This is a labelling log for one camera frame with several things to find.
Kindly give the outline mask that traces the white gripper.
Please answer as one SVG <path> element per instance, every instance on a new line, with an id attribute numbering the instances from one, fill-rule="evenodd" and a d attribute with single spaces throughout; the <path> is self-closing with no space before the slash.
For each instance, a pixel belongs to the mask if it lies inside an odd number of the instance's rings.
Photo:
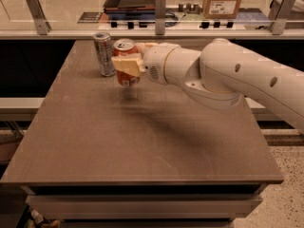
<path id="1" fill-rule="evenodd" d="M 180 48 L 179 45 L 169 43 L 136 43 L 135 46 L 139 53 L 113 56 L 111 58 L 116 70 L 135 77 L 140 77 L 145 70 L 145 74 L 151 82 L 165 86 L 179 85 L 176 79 L 166 75 L 169 55 L 177 48 Z"/>

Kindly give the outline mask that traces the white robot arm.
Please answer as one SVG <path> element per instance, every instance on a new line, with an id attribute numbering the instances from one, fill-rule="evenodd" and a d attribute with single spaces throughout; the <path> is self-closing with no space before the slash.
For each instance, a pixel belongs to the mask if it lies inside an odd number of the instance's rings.
<path id="1" fill-rule="evenodd" d="M 213 109 L 238 105 L 246 96 L 304 132 L 303 72 L 268 59 L 226 39 L 203 50 L 177 44 L 138 44 L 139 53 L 114 56 L 113 66 L 132 76 L 180 88 L 194 101 Z"/>

